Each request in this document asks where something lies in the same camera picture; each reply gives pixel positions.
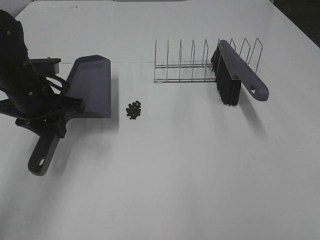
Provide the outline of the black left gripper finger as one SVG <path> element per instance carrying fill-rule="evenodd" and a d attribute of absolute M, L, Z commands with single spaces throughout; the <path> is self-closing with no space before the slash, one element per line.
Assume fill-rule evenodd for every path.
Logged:
<path fill-rule="evenodd" d="M 63 139 L 66 135 L 66 132 L 67 132 L 67 128 L 66 128 L 65 115 L 60 114 L 56 120 L 56 135 L 60 139 Z"/>

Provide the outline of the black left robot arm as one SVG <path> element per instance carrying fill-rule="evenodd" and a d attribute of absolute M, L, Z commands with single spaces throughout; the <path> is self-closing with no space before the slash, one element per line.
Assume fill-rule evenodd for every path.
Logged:
<path fill-rule="evenodd" d="M 59 62 L 59 58 L 31 60 L 21 22 L 1 10 L 0 90 L 7 96 L 0 102 L 1 114 L 39 136 L 51 131 L 64 138 L 65 115 L 83 113 L 85 103 L 66 95 L 70 84 L 54 71 Z"/>

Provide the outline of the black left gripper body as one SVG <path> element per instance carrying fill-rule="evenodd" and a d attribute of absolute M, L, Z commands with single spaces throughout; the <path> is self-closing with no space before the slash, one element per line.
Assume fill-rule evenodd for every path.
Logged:
<path fill-rule="evenodd" d="M 16 118 L 15 124 L 19 127 L 28 129 L 34 133 L 42 133 L 49 128 L 56 133 L 56 121 L 59 115 L 66 115 L 71 112 L 84 113 L 84 100 L 63 96 L 57 103 L 45 103 L 41 111 L 33 114 L 23 114 L 18 111 L 9 99 L 0 101 L 0 113 Z"/>

